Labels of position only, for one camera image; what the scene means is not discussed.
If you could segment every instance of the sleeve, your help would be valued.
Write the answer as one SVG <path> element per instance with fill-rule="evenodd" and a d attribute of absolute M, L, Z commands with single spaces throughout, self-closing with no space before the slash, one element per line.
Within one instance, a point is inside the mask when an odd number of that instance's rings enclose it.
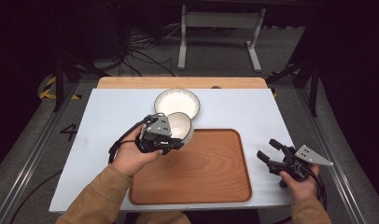
<path fill-rule="evenodd" d="M 113 223 L 131 183 L 130 177 L 108 165 L 81 191 L 56 223 Z"/>
<path fill-rule="evenodd" d="M 294 224 L 331 223 L 329 215 L 316 197 L 296 201 L 291 204 L 292 222 Z"/>

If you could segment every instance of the wooden tray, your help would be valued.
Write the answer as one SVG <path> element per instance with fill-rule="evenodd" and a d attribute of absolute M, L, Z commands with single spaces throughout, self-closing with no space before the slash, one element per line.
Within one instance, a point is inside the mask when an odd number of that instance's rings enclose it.
<path fill-rule="evenodd" d="M 233 129 L 195 130 L 179 150 L 133 177 L 133 204 L 242 203 L 252 194 L 240 135 Z"/>

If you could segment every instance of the white bowl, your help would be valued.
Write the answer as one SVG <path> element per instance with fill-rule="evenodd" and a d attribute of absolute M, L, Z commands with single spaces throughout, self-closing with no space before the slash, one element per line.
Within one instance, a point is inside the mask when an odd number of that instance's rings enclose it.
<path fill-rule="evenodd" d="M 181 112 L 175 112 L 168 117 L 172 138 L 182 139 L 181 143 L 186 145 L 193 136 L 193 125 L 190 117 Z"/>
<path fill-rule="evenodd" d="M 157 97 L 154 107 L 157 113 L 163 113 L 165 116 L 181 112 L 193 119 L 201 106 L 198 97 L 192 91 L 170 89 Z"/>

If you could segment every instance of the person's right hand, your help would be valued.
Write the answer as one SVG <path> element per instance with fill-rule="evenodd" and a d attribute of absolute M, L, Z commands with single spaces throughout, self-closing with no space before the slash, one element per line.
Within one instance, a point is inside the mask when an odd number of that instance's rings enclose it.
<path fill-rule="evenodd" d="M 313 173 L 315 173 L 316 176 L 318 176 L 317 164 L 311 164 L 311 170 Z M 311 176 L 302 182 L 298 182 L 293 179 L 287 172 L 281 171 L 279 175 L 288 185 L 293 202 L 316 196 L 317 183 Z"/>

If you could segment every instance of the wooden board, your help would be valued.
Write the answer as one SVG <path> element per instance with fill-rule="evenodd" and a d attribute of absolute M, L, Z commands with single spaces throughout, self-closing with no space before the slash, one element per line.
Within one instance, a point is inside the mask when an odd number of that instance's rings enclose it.
<path fill-rule="evenodd" d="M 98 89 L 267 89 L 261 77 L 102 77 Z"/>
<path fill-rule="evenodd" d="M 233 129 L 195 130 L 189 144 L 133 177 L 133 204 L 243 203 L 252 195 L 242 141 Z"/>

